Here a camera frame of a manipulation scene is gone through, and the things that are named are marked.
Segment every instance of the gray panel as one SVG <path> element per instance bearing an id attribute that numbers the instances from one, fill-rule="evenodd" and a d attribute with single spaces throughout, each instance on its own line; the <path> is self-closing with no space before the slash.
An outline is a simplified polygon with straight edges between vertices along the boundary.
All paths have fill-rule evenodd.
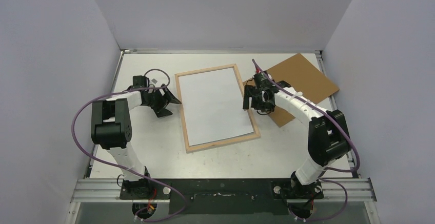
<path id="1" fill-rule="evenodd" d="M 63 223 L 89 162 L 71 120 L 109 91 L 119 48 L 93 0 L 0 0 L 0 53 L 0 222 Z M 88 150 L 89 127 L 87 110 Z"/>
<path id="2" fill-rule="evenodd" d="M 342 203 L 314 203 L 317 210 L 312 217 L 324 217 L 334 214 Z M 161 203 L 158 206 L 153 218 L 164 217 L 169 209 L 168 203 Z M 76 224 L 134 224 L 133 213 L 131 212 L 131 203 L 82 203 Z M 162 221 L 159 223 L 209 223 L 209 224 L 289 224 L 294 223 L 294 217 L 291 215 L 274 216 L 268 213 L 253 215 L 179 215 L 175 218 Z M 363 202 L 350 202 L 345 211 L 334 219 L 322 222 L 323 224 L 332 223 L 352 223 L 368 224 L 369 219 Z"/>
<path id="3" fill-rule="evenodd" d="M 435 0 L 353 0 L 324 51 L 382 223 L 434 223 Z"/>
<path id="4" fill-rule="evenodd" d="M 323 49 L 351 0 L 95 0 L 121 48 Z"/>

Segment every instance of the red wire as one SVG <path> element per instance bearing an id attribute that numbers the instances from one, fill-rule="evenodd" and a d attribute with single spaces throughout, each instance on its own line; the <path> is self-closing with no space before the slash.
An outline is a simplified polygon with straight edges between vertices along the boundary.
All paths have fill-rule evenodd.
<path id="1" fill-rule="evenodd" d="M 154 194 L 153 194 L 153 196 L 148 200 L 147 210 L 149 210 L 150 202 L 151 202 L 151 200 L 153 200 L 153 199 L 155 198 L 156 195 L 157 195 L 157 190 L 154 188 Z"/>

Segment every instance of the white panel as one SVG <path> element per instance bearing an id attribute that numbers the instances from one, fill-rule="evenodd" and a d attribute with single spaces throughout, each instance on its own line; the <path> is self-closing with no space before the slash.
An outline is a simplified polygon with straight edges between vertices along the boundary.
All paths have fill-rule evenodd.
<path id="1" fill-rule="evenodd" d="M 233 138 L 254 129 L 233 68 L 179 77 L 189 145 Z"/>
<path id="2" fill-rule="evenodd" d="M 121 48 L 320 50 L 351 0 L 96 0 Z"/>
<path id="3" fill-rule="evenodd" d="M 353 0 L 324 51 L 382 223 L 434 223 L 435 0 Z"/>
<path id="4" fill-rule="evenodd" d="M 1 223 L 64 223 L 89 162 L 71 121 L 119 55 L 93 0 L 0 0 Z M 76 131 L 91 150 L 90 109 Z"/>
<path id="5" fill-rule="evenodd" d="M 125 90 L 134 75 L 160 68 L 171 78 L 176 73 L 237 64 L 242 79 L 255 74 L 252 59 L 268 69 L 294 54 L 126 54 L 116 81 L 115 91 Z M 303 54 L 316 68 L 315 54 Z M 150 78 L 166 83 L 162 73 L 153 71 Z M 169 89 L 176 93 L 175 81 Z M 320 106 L 331 109 L 328 99 Z M 254 112 L 261 138 L 219 148 L 186 153 L 180 108 L 170 104 L 173 115 L 157 118 L 149 107 L 137 107 L 130 113 L 133 136 L 131 143 L 139 160 L 154 178 L 270 178 L 289 177 L 308 156 L 308 129 L 298 120 L 279 128 L 268 116 Z M 98 157 L 114 162 L 105 150 L 98 148 Z M 349 169 L 347 158 L 333 167 Z M 116 178 L 121 170 L 95 162 L 91 178 Z M 326 177 L 351 177 L 350 173 L 328 171 Z"/>

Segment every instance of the white table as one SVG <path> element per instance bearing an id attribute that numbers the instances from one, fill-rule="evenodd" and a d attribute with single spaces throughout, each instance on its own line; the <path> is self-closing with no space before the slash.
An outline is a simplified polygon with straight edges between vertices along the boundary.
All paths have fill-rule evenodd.
<path id="1" fill-rule="evenodd" d="M 268 69 L 294 54 L 250 53 L 182 53 L 182 54 L 125 54 L 115 91 L 125 90 L 132 84 L 134 75 L 143 75 L 151 68 L 166 71 L 172 78 L 169 89 L 176 96 L 173 80 L 176 73 L 237 64 L 243 80 L 254 74 L 252 59 L 263 69 Z M 304 56 L 319 68 L 315 54 Z M 166 83 L 166 77 L 156 71 L 147 75 L 158 83 Z M 320 106 L 331 109 L 329 99 Z M 279 128 L 268 116 L 255 114 L 261 138 L 234 145 L 213 148 L 187 154 L 185 152 L 180 108 L 170 104 L 172 116 L 157 118 L 149 107 L 137 107 L 131 111 L 133 129 L 132 146 L 139 160 L 147 166 L 153 178 L 279 178 L 289 177 L 308 156 L 308 129 L 294 119 Z M 96 156 L 115 162 L 100 146 Z M 349 169 L 347 157 L 333 163 L 333 167 Z M 116 178 L 121 170 L 94 162 L 90 178 Z M 352 177 L 350 173 L 328 171 L 324 177 Z"/>

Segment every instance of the light wood frame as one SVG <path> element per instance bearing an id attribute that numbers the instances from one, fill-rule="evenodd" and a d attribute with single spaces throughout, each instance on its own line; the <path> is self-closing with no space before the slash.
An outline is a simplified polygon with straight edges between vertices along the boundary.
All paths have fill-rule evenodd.
<path id="1" fill-rule="evenodd" d="M 224 66 L 219 66 L 219 67 L 199 69 L 199 70 L 175 74 L 175 82 L 176 82 L 176 87 L 177 87 L 178 99 L 181 102 L 183 102 L 183 100 L 181 98 L 181 89 L 180 89 L 179 77 L 185 76 L 185 75 L 191 75 L 191 74 L 205 73 L 205 72 L 210 72 L 210 71 L 215 71 L 215 70 L 229 69 L 229 68 L 232 68 L 234 70 L 235 78 L 237 79 L 237 82 L 239 83 L 240 93 L 242 94 L 242 97 L 243 97 L 243 92 L 245 89 L 243 86 L 242 78 L 240 77 L 239 69 L 237 68 L 236 64 L 229 64 L 229 65 L 224 65 Z M 184 109 L 183 109 L 183 105 L 182 105 L 180 114 L 181 114 L 181 124 L 183 127 L 183 137 L 184 137 L 184 145 L 186 147 L 186 152 L 190 153 L 190 152 L 194 152 L 194 151 L 205 150 L 205 149 L 210 149 L 213 147 L 225 146 L 225 145 L 229 145 L 229 144 L 233 144 L 233 143 L 237 143 L 237 142 L 243 142 L 243 141 L 259 138 L 261 135 L 260 135 L 260 131 L 258 129 L 258 126 L 255 122 L 254 116 L 252 114 L 252 110 L 249 109 L 247 112 L 249 115 L 249 119 L 251 121 L 252 128 L 254 129 L 253 133 L 238 136 L 238 137 L 208 142 L 208 143 L 204 143 L 204 144 L 200 144 L 200 145 L 190 146 L 189 145 L 189 138 L 188 138 L 188 134 L 187 134 L 187 129 L 186 129 L 186 120 L 184 117 Z"/>

